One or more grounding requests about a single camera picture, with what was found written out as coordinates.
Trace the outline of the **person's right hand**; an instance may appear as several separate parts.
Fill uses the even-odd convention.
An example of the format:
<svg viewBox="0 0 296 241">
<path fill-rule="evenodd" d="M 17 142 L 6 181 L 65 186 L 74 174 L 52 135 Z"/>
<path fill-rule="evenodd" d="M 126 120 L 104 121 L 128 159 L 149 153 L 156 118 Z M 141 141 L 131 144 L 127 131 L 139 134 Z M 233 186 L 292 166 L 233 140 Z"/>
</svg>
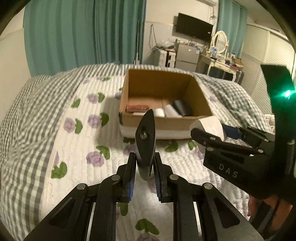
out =
<svg viewBox="0 0 296 241">
<path fill-rule="evenodd" d="M 251 217 L 256 228 L 267 225 L 267 233 L 274 233 L 284 224 L 292 208 L 277 195 L 262 200 L 249 195 L 247 216 Z"/>
</svg>

